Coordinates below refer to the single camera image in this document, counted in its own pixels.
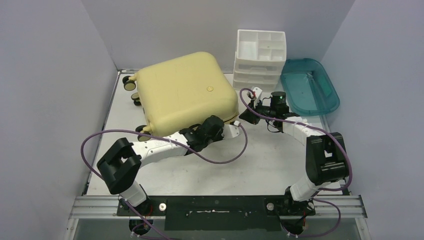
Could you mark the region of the yellow hard-shell suitcase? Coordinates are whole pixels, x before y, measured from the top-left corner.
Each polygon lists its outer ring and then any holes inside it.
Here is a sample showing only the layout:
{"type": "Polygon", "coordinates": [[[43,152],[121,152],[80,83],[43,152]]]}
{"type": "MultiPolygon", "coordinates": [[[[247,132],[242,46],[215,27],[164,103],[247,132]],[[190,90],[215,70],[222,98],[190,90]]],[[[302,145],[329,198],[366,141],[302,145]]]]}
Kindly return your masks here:
{"type": "Polygon", "coordinates": [[[144,136],[166,137],[181,129],[202,124],[210,116],[230,123],[239,115],[236,91],[209,52],[199,51],[144,67],[122,79],[135,105],[141,106],[144,136]]]}

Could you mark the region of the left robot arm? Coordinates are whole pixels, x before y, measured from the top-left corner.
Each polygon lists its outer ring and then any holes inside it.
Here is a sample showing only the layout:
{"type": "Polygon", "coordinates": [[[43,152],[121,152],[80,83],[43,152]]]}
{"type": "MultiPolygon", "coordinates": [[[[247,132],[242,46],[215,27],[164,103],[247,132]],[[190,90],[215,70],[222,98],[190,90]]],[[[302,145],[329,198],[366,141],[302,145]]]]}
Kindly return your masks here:
{"type": "Polygon", "coordinates": [[[224,122],[217,116],[184,128],[169,136],[130,142],[123,137],[114,142],[97,163],[97,169],[112,195],[120,195],[137,215],[152,209],[143,187],[137,183],[139,169],[160,160],[199,153],[224,139],[224,122]]]}

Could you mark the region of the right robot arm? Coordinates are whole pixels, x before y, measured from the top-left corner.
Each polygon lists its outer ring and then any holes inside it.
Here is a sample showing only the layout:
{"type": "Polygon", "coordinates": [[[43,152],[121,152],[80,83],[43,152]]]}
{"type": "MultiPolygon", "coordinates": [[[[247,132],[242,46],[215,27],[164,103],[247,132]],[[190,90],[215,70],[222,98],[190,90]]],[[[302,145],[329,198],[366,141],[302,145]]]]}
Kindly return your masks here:
{"type": "Polygon", "coordinates": [[[246,107],[239,115],[240,119],[252,125],[265,120],[279,133],[293,137],[305,147],[305,174],[285,190],[282,202],[283,209],[289,215],[310,213],[310,202],[320,191],[331,192],[332,188],[328,185],[351,178],[351,163],[343,136],[315,127],[290,111],[283,91],[272,92],[269,105],[263,104],[259,88],[246,88],[245,91],[250,101],[240,97],[246,107]]]}

